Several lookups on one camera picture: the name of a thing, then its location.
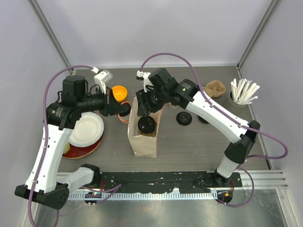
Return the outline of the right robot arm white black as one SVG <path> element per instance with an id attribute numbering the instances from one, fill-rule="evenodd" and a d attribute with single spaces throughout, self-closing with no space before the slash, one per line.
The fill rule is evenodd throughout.
<path id="1" fill-rule="evenodd" d="M 215 170 L 214 182 L 220 187 L 229 184 L 232 173 L 245 162 L 254 146 L 257 136 L 254 130 L 260 129 L 260 124 L 233 115 L 200 91 L 193 81 L 177 82 L 165 68 L 152 73 L 137 71 L 136 78 L 143 82 L 143 89 L 136 92 L 138 116 L 148 116 L 171 103 L 200 116 L 223 133 L 230 144 Z"/>

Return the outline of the brown paper bag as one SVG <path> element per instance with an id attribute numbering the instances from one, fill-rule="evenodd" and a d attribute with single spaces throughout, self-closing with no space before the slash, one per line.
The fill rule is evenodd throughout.
<path id="1" fill-rule="evenodd" d="M 141 132 L 138 129 L 138 121 L 140 119 L 137 116 L 138 111 L 138 101 L 137 97 L 134 98 L 132 102 L 125 101 L 125 103 L 129 103 L 131 105 L 130 114 L 127 116 L 128 119 L 118 116 L 120 121 L 126 123 L 127 125 L 127 137 L 132 147 L 133 153 L 137 157 L 157 157 L 157 149 L 158 149 L 158 132 L 160 125 L 160 118 L 164 107 L 162 107 L 156 113 L 152 113 L 149 116 L 152 117 L 156 121 L 156 137 L 147 137 L 141 135 Z"/>

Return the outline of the white paper cup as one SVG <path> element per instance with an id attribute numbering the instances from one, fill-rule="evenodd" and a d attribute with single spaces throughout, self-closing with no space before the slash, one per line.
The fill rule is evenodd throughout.
<path id="1" fill-rule="evenodd" d="M 123 115 L 128 115 L 132 108 L 131 105 L 129 103 L 124 103 L 123 107 L 124 107 Z"/>
<path id="2" fill-rule="evenodd" d="M 147 136 L 147 137 L 156 137 L 157 136 L 157 132 L 149 132 L 149 133 L 145 133 L 145 132 L 141 132 L 141 135 L 143 136 Z"/>

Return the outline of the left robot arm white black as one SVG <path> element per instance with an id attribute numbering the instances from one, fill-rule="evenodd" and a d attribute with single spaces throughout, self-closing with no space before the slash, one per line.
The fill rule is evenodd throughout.
<path id="1" fill-rule="evenodd" d="M 43 136 L 34 167 L 26 182 L 16 187 L 15 195 L 60 210 L 75 190 L 85 185 L 97 188 L 101 182 L 100 168 L 90 164 L 81 165 L 63 181 L 57 181 L 63 150 L 83 113 L 100 111 L 104 116 L 112 116 L 123 109 L 109 87 L 105 93 L 95 94 L 87 93 L 84 87 L 78 92 L 64 90 L 60 102 L 45 108 Z"/>

